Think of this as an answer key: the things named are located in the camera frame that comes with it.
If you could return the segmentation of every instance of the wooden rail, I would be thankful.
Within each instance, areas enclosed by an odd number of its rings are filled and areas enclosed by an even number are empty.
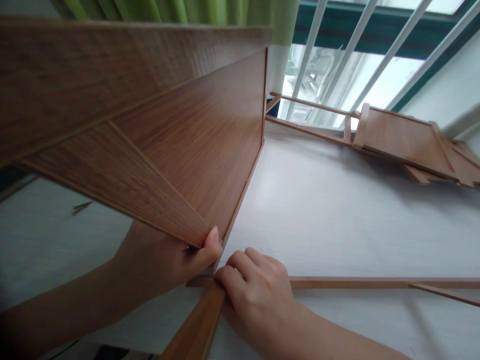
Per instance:
[[[212,279],[210,275],[200,275],[188,281],[186,286],[205,287]],[[290,285],[293,289],[411,289],[412,285],[418,284],[439,289],[480,289],[480,278],[290,276]]]

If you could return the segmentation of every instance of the hand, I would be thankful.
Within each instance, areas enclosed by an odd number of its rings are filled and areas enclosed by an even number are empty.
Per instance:
[[[281,262],[249,247],[236,251],[215,278],[231,300],[223,316],[245,342],[266,359],[300,358],[305,311],[294,299]]]
[[[297,303],[285,266],[254,248],[236,251],[215,277],[231,300],[223,316],[266,359],[409,359]]]
[[[203,248],[196,250],[134,220],[110,262],[117,278],[147,301],[200,274],[221,254],[216,226],[206,237]]]

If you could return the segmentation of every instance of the wooden edge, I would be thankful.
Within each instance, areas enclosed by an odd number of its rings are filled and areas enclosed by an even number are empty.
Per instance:
[[[463,295],[453,291],[444,290],[435,286],[425,285],[423,283],[411,283],[409,286],[414,289],[423,290],[428,293],[440,295],[445,298],[457,300],[459,302],[470,304],[480,308],[480,299],[476,297]]]
[[[315,127],[297,125],[293,122],[285,121],[285,120],[279,119],[278,117],[274,117],[274,116],[270,116],[270,115],[266,115],[265,119],[272,122],[272,123],[282,125],[284,127],[290,128],[290,129],[298,130],[302,133],[310,134],[310,135],[312,135],[314,137],[317,137],[317,138],[320,138],[320,139],[324,139],[324,140],[327,140],[327,141],[330,141],[330,142],[333,142],[333,143],[336,143],[336,144],[339,144],[339,145],[343,145],[343,146],[348,146],[348,147],[350,146],[350,144],[345,142],[341,137],[328,135],[328,134],[326,134],[326,133],[324,133],[320,130],[317,130]]]
[[[463,156],[465,159],[467,159],[469,162],[471,162],[473,165],[475,165],[477,168],[480,168],[480,159],[475,155],[473,151],[465,151],[462,147],[459,146],[460,143],[452,144],[451,148],[457,152],[459,155]]]
[[[376,149],[374,147],[371,147],[369,145],[366,145],[366,144],[363,145],[363,148],[361,148],[361,149],[356,148],[356,150],[362,151],[362,152],[365,152],[363,150],[368,150],[369,154],[371,154],[371,153],[381,154],[382,156],[384,156],[387,159],[394,160],[394,161],[397,161],[399,163],[405,163],[405,164],[411,165],[411,166],[413,166],[417,169],[426,171],[428,173],[433,173],[433,174],[435,174],[439,177],[443,177],[447,180],[450,179],[450,180],[453,180],[453,181],[458,181],[458,176],[454,172],[445,172],[441,169],[431,167],[424,162],[421,162],[421,161],[418,161],[418,160],[415,160],[415,159],[404,158],[399,154],[383,152],[381,150],[378,150],[378,149]]]
[[[268,63],[269,63],[269,48],[265,49],[265,72],[263,76],[263,108],[261,111],[261,140],[264,140],[265,137],[265,114],[269,111],[266,110],[267,104],[267,70],[268,70]]]
[[[275,95],[275,97],[266,104],[265,114],[268,113],[277,103],[282,99],[281,95]]]
[[[413,182],[420,185],[430,184],[430,181],[425,177],[423,172],[418,170],[416,167],[413,167],[404,163],[402,164],[402,167],[403,167],[403,170],[405,170],[408,177],[413,180]]]
[[[206,360],[217,331],[225,289],[211,281],[183,325],[176,332],[158,360]]]
[[[0,192],[0,203],[38,178],[39,176],[36,174],[28,174],[20,180],[15,181],[12,185]]]
[[[330,107],[330,106],[326,106],[326,105],[322,105],[322,104],[317,104],[315,102],[301,100],[301,99],[296,98],[296,97],[282,95],[282,94],[279,94],[278,92],[271,91],[270,95],[273,95],[275,97],[280,96],[282,99],[290,100],[291,102],[294,102],[294,103],[299,103],[299,104],[311,106],[312,108],[327,110],[331,113],[336,113],[336,114],[340,114],[340,115],[350,115],[353,118],[357,117],[357,114],[355,114],[353,112],[343,111],[343,110],[340,110],[340,109],[337,109],[337,108],[334,108],[334,107]]]
[[[352,143],[352,117],[345,115],[345,128],[343,129],[343,141],[347,144]]]
[[[422,283],[441,289],[480,289],[480,277],[321,277],[290,276],[292,289],[409,289]],[[212,276],[197,276],[186,283],[190,288],[203,288]]]
[[[464,186],[466,188],[474,188],[475,186],[472,180],[469,179],[469,177],[463,171],[463,169],[460,168],[458,164],[454,164],[454,162],[451,160],[452,151],[453,151],[452,145],[448,141],[448,139],[445,137],[444,133],[440,130],[439,125],[435,121],[430,121],[429,124],[431,125],[433,133],[435,134],[435,137],[438,140],[438,143],[440,144],[441,149],[443,150],[443,154],[447,162],[450,164],[450,167],[452,168],[453,172],[458,177],[458,183],[461,186]]]
[[[399,118],[404,118],[404,119],[407,119],[407,120],[412,120],[412,121],[415,121],[415,122],[417,122],[417,123],[421,123],[421,124],[424,124],[424,125],[428,125],[428,124],[429,124],[428,121],[423,121],[423,120],[417,119],[416,117],[404,115],[404,114],[401,114],[401,113],[398,113],[398,112],[388,111],[388,110],[381,109],[381,108],[374,107],[374,106],[370,106],[370,109],[379,111],[379,112],[381,112],[381,113],[390,114],[390,115],[393,115],[393,116],[396,116],[396,117],[399,117]]]
[[[358,119],[358,126],[356,128],[356,134],[351,143],[352,147],[361,149],[365,143],[365,133],[367,131],[367,121],[370,113],[370,104],[365,102],[361,107],[360,118]]]
[[[251,166],[250,173],[246,178],[245,185],[243,186],[243,190],[241,191],[241,194],[240,194],[240,198],[236,203],[235,210],[233,211],[233,214],[230,218],[230,222],[228,223],[228,226],[226,228],[225,235],[223,236],[223,242],[221,243],[222,250],[225,250],[225,246],[227,245],[227,241],[229,240],[230,233],[232,232],[232,229],[235,224],[235,220],[237,219],[237,215],[239,214],[240,207],[242,206],[242,202],[244,201],[245,194],[247,193],[247,189],[249,188],[250,180],[252,180],[252,176],[254,175],[255,168],[257,167],[257,163],[259,162],[260,154],[262,153],[264,144],[265,144],[265,139],[262,139],[260,148],[258,149],[258,153],[256,154],[255,161]],[[220,255],[218,259],[215,261],[215,263],[213,264],[213,267],[212,267],[213,271],[217,270],[217,267],[219,266],[219,262],[221,258],[222,256]]]

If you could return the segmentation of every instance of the finger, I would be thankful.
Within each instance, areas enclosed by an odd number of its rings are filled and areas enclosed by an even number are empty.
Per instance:
[[[274,265],[277,266],[284,266],[280,261],[278,261],[276,258],[268,256],[268,255],[263,255],[265,259],[267,259],[269,262],[271,262]]]
[[[265,263],[268,262],[266,258],[263,257],[261,253],[259,253],[257,250],[255,250],[253,247],[247,247],[245,249],[245,254],[253,261],[255,265],[258,267],[261,267],[262,265],[265,265]]]
[[[248,281],[255,276],[257,266],[243,251],[237,250],[228,258],[225,265],[230,265],[238,270],[240,274]]]
[[[222,245],[219,242],[219,230],[215,226],[208,233],[203,248],[187,257],[190,276],[200,274],[222,255]]]
[[[238,304],[242,294],[247,290],[247,283],[242,276],[230,265],[219,268],[214,276],[225,288],[233,305]]]

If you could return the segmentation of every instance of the wooden board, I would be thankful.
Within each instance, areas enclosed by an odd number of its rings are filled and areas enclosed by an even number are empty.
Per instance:
[[[290,276],[292,289],[409,289],[422,283],[441,289],[480,289],[478,277],[321,277]],[[200,275],[186,283],[192,288],[208,286],[212,276]]]
[[[202,247],[211,229],[112,123],[22,164],[196,247]]]
[[[458,180],[433,126],[410,117],[370,108],[362,116],[353,145]]]
[[[113,122],[221,238],[262,142],[265,49]]]
[[[465,179],[469,180],[469,184],[480,186],[480,162],[477,164],[477,157],[466,144],[451,144],[452,153],[451,161],[454,165],[461,169]]]
[[[265,51],[272,34],[32,18],[2,18],[0,32],[0,166]]]

